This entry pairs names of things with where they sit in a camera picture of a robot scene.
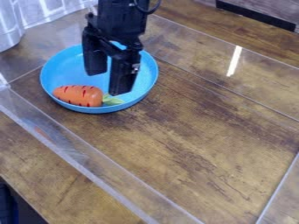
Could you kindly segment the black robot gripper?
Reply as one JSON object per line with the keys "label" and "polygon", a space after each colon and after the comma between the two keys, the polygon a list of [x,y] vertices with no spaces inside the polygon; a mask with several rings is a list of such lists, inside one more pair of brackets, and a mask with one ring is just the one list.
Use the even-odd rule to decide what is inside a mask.
{"label": "black robot gripper", "polygon": [[[87,26],[82,34],[84,69],[90,76],[108,70],[112,57],[108,93],[122,95],[132,90],[140,69],[147,17],[151,0],[98,0],[98,14],[87,14]],[[111,44],[126,47],[120,52]]]}

